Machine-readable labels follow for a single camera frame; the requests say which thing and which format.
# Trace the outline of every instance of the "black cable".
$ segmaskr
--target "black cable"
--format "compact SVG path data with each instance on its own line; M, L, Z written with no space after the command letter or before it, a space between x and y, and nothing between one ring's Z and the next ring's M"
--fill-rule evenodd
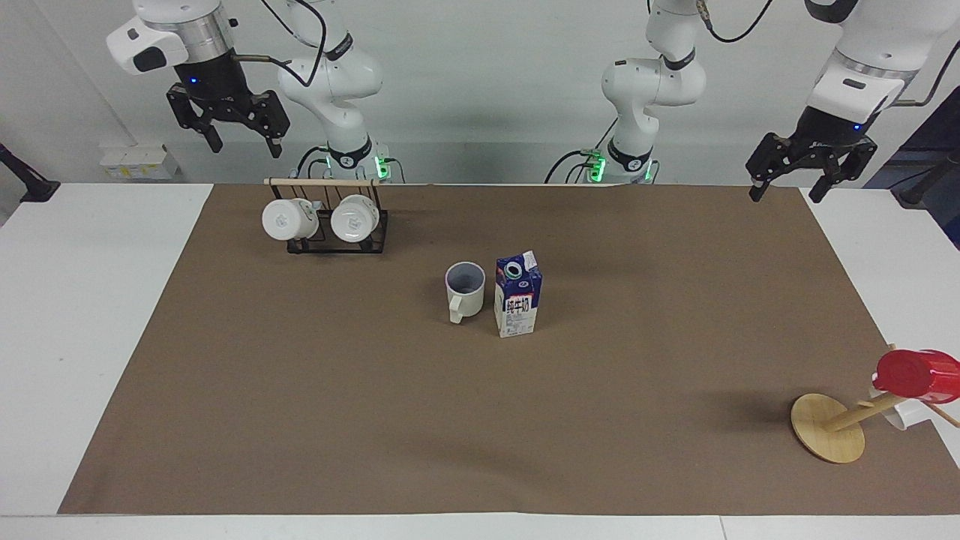
M760 23L760 19L763 18L763 15L767 14L767 10L770 9L770 6L774 3L774 0L767 0L767 3L763 5L763 9L760 10L760 14L754 19L754 23L744 31L743 34L737 37L721 37L718 36L713 30L713 23L710 21L710 11L707 9L707 2L705 0L697 0L697 11L700 12L700 18L704 20L704 24L707 25L707 30L710 32L710 35L713 36L717 41L721 43L736 43L740 39L743 39L746 36L749 36L750 33L756 28L756 25Z
M572 167L570 167L570 172L566 173L566 180L564 180L564 184L570 183L570 177L573 176L573 171L580 169L580 173L583 174L584 169L586 168L587 166L583 163L577 163L576 165L573 165ZM575 182L575 184L579 184L579 183L580 183L580 177L577 176L577 182Z
M903 180L900 180L900 181L895 182L895 183L894 183L893 185L891 185L890 187L887 187L887 189L893 189L894 187L897 187L898 185L903 184L904 182L913 180L913 179L917 178L918 176L923 176L924 174L928 174L930 171L932 171L932 170L935 169L935 168L937 168L936 165L934 165L934 166L932 166L932 167L930 167L930 168L928 168L928 169L926 169L926 170L920 171L920 172L917 173L917 174L910 175L910 176L904 178Z
M262 55L234 55L233 59L236 61L259 61L259 62L272 63L273 65L276 65L277 67L289 73L290 76L293 77L302 86L308 87L313 84L313 80L317 77L317 71L320 69L320 61L324 57L324 48L326 47L326 21L324 20L324 16L321 15L320 12L318 12L313 6L308 4L305 0L294 0L294 2L297 2L301 6L304 6L311 13L313 13L314 16L317 17L317 20L320 21L320 26L323 29L323 33L320 35L320 45L317 47L317 57L313 60L313 69L310 71L310 77L306 81L300 75L298 75L296 71L294 71L293 69L290 69L290 66L287 65L290 63L290 61L279 61L273 57L262 56ZM283 21L280 21L280 23L283 24L283 27L289 31L290 27L287 26L286 23L283 23Z
M307 167L306 167L306 176L307 176L308 178L313 178L313 166L316 165L317 163L323 163L324 165L326 165L326 160L313 160L313 161L310 161L310 164L307 165Z
M403 163L401 163L400 160L398 160L397 158L386 158L384 162L396 163L396 165L400 167L400 181L403 182L404 184L407 183L407 175L403 174Z
M619 119L620 119L619 117L616 117L616 118L613 119L613 122L611 122L609 128L607 128L607 130L606 130L606 131L603 133L603 135L600 137L600 140L598 140L597 143L593 145L593 150L597 150L597 149L600 148L600 145L603 144L603 141L607 138L607 135L609 135L610 132L613 131L613 126L616 125L616 122L617 122ZM584 168L580 169L580 173L577 175L577 181L574 182L574 184L579 184L579 183L580 183L580 178L583 176L584 171L587 170L587 163L588 163L588 161L589 161L589 158L587 158L586 160L584 160Z
M291 36L294 36L294 37L296 36L296 34L294 34L294 31L291 30L289 26L287 26L287 23L283 22L283 19L280 18L280 15L278 15L278 14L274 11L274 9L270 7L270 4L267 3L267 0L260 0L260 3L263 4L263 7L264 7L264 8L266 8L270 13L273 14L274 19L276 19L276 22L280 23L280 26L283 27L283 30L286 30L286 31L287 31L287 34L289 34L289 35L291 35Z
M654 179L650 182L650 185L657 185L657 177L660 175L660 162L657 160L653 160L650 166L647 167L647 174L650 174L650 169L652 169L654 165L657 166L657 172L654 173Z
M557 160L557 162L553 164L553 167L550 168L550 172L547 173L546 180L544 180L543 183L550 184L550 178L553 177L553 173L557 172L557 169L560 168L560 165L562 165L564 161L569 160L574 156L582 156L582 155L583 155L583 152L580 150L574 150L573 152L567 152L566 154L564 154L564 156L559 160Z
M303 165L306 163L306 161L310 159L310 156L317 152L329 152L329 150L323 146L314 146L313 148L307 150L306 153L303 154L303 157L300 158L300 163L297 164L297 178L300 177L300 172L303 171Z
M937 80L934 81L933 88L930 89L930 93L927 94L926 99L923 101L905 99L894 103L893 107L926 107L929 105L930 100L933 99L933 94L937 93L937 90L940 88L940 83L944 80L944 75L947 74L947 68L949 68L950 63L953 62L953 57L956 56L957 50L960 50L960 41L957 41L956 44L953 45L953 49L951 49L950 54L947 55L944 65L940 68L940 73L937 74Z

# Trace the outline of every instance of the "white cup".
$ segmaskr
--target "white cup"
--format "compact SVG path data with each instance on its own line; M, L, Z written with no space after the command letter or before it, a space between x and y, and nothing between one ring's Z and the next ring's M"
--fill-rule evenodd
M883 394L876 388L870 387L870 397L875 398ZM919 400L907 400L893 408L883 411L883 417L891 426L900 431L906 431L911 426L916 426L920 422L931 420L932 412Z
M276 200L263 209L263 230L274 240L309 238L320 228L320 218L306 199Z
M446 271L446 300L450 322L459 325L464 317L472 317L483 308L487 274L475 262L458 262Z
M365 195L344 198L330 217L330 228L338 238L352 244L366 240L380 224L380 210Z

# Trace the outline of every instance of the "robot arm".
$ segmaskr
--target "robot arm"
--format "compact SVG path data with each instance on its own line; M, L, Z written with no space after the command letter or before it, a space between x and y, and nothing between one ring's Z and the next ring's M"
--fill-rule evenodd
M603 92L618 117L603 148L608 181L633 183L644 177L660 130L649 106L690 105L703 95L707 75L694 47L701 25L695 0L656 0L646 36L660 58L616 61L604 73Z
M332 0L306 0L324 19L326 39L317 17L300 3L287 0L297 38L312 47L324 42L324 57L310 86L301 85L286 70L279 71L280 91L313 112L327 137L333 160L330 174L341 179L384 178L387 149L370 137L363 114L347 100L372 96L383 87L380 64L353 42L343 17ZM297 59L288 66L302 79L314 59Z
M204 136L213 152L223 141L214 120L234 122L263 135L274 158L290 120L272 90L254 94L233 49L220 0L134 0L137 16L107 38L113 58L133 74L173 66L180 82L167 91L184 129ZM201 113L194 110L196 105Z
M767 134L747 162L760 201L774 179L822 169L810 199L863 173L876 145L866 135L926 63L937 39L960 19L955 0L805 0L815 18L843 28L790 137Z

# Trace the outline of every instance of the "green led light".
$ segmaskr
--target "green led light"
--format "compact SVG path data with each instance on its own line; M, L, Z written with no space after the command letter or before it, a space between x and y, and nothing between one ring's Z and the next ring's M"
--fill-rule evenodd
M603 182L603 173L607 170L607 159L606 158L597 158L597 162L593 165L593 169L590 171L590 181L599 184Z
M383 160L380 158L380 156L374 156L373 160L376 162L376 169L381 180L390 176L390 169L383 164Z

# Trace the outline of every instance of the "wooden peg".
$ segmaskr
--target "wooden peg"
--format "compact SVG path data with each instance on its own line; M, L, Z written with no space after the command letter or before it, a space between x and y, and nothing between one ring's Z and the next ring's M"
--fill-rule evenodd
M378 187L379 180L335 180L329 178L268 178L264 185L304 185L306 187Z
M827 420L824 423L824 430L833 432L842 430L843 428L849 428L853 424L859 424L871 416L877 416L884 410L891 409L905 401L906 398L895 396L889 392L880 394L868 402L871 404L869 407L848 410Z
M960 422L957 422L957 420L956 420L955 418L953 418L952 416L950 416L949 414L947 414L947 412L946 412L945 410L941 409L940 407L938 407L938 406L936 406L936 405L934 405L934 404L925 404L925 405L928 406L928 407L930 407L930 410L932 410L933 412L935 412L935 413L937 414L937 416L939 416L939 417L943 418L944 420L950 422L950 424L951 424L952 426L954 426L955 428L960 428Z

